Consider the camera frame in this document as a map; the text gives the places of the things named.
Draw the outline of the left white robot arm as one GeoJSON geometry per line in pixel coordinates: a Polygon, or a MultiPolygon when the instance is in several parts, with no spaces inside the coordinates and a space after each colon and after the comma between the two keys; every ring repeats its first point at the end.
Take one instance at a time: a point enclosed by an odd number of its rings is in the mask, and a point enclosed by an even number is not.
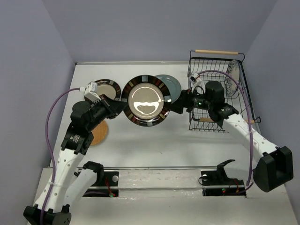
{"type": "Polygon", "coordinates": [[[72,181],[75,170],[93,140],[92,130],[105,119],[117,117],[127,106],[126,102],[111,100],[105,95],[96,97],[90,104],[80,101],[73,105],[69,124],[52,176],[33,206],[27,206],[24,217],[32,225],[68,225],[71,207],[93,184],[104,179],[101,164],[89,161],[87,167],[72,181]]]}

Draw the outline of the blue floral plate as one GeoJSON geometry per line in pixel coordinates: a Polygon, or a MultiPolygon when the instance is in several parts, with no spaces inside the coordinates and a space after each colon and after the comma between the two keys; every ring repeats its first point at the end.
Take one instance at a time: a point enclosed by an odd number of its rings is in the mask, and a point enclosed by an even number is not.
{"type": "Polygon", "coordinates": [[[240,83],[240,64],[237,60],[229,62],[226,73],[229,76],[225,77],[225,92],[228,98],[231,98],[237,91],[237,84],[240,83]]]}

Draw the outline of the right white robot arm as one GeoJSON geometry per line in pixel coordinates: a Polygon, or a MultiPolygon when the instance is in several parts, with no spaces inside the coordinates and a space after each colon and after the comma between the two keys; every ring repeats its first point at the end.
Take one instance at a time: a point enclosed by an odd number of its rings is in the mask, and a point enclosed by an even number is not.
{"type": "Polygon", "coordinates": [[[278,147],[252,128],[239,112],[225,102],[225,90],[218,81],[209,81],[203,94],[197,90],[182,90],[180,97],[170,104],[170,110],[182,114],[193,109],[206,110],[209,117],[250,153],[247,182],[255,183],[269,192],[293,179],[293,154],[284,146],[278,147]]]}

